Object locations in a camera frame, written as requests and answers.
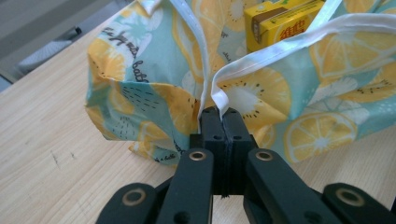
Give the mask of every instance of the fabric bag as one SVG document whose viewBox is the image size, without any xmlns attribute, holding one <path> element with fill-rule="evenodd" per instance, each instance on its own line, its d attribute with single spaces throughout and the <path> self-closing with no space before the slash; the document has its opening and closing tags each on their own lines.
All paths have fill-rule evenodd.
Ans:
<svg viewBox="0 0 396 224">
<path fill-rule="evenodd" d="M 352 1 L 328 2 L 319 14 Z M 134 1 L 90 45 L 92 122 L 165 164 L 177 164 L 211 105 L 238 110 L 259 146 L 289 162 L 396 123 L 396 16 L 376 13 L 394 12 L 393 1 L 327 13 L 247 55 L 241 12 L 257 3 Z"/>
</svg>

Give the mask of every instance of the screw hole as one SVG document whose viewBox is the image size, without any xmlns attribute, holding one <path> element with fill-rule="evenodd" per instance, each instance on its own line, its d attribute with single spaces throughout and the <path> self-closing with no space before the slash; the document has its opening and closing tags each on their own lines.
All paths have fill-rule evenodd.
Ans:
<svg viewBox="0 0 396 224">
<path fill-rule="evenodd" d="M 338 189 L 335 195 L 343 203 L 349 204 L 355 207 L 361 207 L 364 205 L 364 199 L 352 189 Z"/>
<path fill-rule="evenodd" d="M 142 189 L 131 189 L 122 196 L 123 204 L 127 206 L 135 206 L 146 199 L 146 192 Z"/>
<path fill-rule="evenodd" d="M 174 216 L 176 224 L 187 224 L 190 222 L 190 214 L 187 212 L 178 212 Z"/>
<path fill-rule="evenodd" d="M 206 154 L 202 151 L 194 151 L 190 153 L 190 159 L 193 161 L 203 161 L 206 158 Z"/>
<path fill-rule="evenodd" d="M 273 159 L 273 156 L 269 152 L 260 151 L 256 153 L 256 158 L 261 161 L 271 161 Z"/>
</svg>

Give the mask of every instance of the wooden table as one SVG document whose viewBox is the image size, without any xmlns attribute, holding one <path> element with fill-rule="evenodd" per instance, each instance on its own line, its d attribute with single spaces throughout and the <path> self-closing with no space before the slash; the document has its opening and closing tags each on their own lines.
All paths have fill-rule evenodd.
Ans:
<svg viewBox="0 0 396 224">
<path fill-rule="evenodd" d="M 86 48 L 104 27 L 0 93 L 0 223 L 93 223 L 120 187 L 157 186 L 174 169 L 110 142 L 84 111 Z M 396 127 L 292 165 L 312 188 L 345 182 L 390 208 Z M 247 223 L 241 197 L 214 201 L 213 223 Z"/>
</svg>

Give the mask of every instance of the cardboard box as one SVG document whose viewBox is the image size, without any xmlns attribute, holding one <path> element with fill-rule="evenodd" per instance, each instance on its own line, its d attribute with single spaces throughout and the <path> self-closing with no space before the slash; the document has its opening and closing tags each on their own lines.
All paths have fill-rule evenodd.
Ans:
<svg viewBox="0 0 396 224">
<path fill-rule="evenodd" d="M 266 48 L 303 33 L 325 0 L 263 2 L 245 10 L 247 51 Z"/>
</svg>

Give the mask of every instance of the lemon slice pattern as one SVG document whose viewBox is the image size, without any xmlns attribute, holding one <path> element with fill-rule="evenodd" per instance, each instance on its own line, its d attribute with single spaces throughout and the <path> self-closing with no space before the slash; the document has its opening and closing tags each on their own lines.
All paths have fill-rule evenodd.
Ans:
<svg viewBox="0 0 396 224">
<path fill-rule="evenodd" d="M 309 51 L 319 80 L 328 85 L 340 77 L 370 70 L 388 58 L 396 49 L 395 38 L 366 32 L 332 34 Z"/>
<path fill-rule="evenodd" d="M 339 113 L 301 116 L 285 132 L 285 155 L 291 162 L 302 161 L 351 143 L 356 136 L 355 124 Z"/>
<path fill-rule="evenodd" d="M 239 111 L 249 130 L 259 130 L 288 117 L 289 84 L 276 70 L 263 68 L 249 76 L 220 82 L 219 86 L 227 94 L 230 107 Z"/>
</svg>

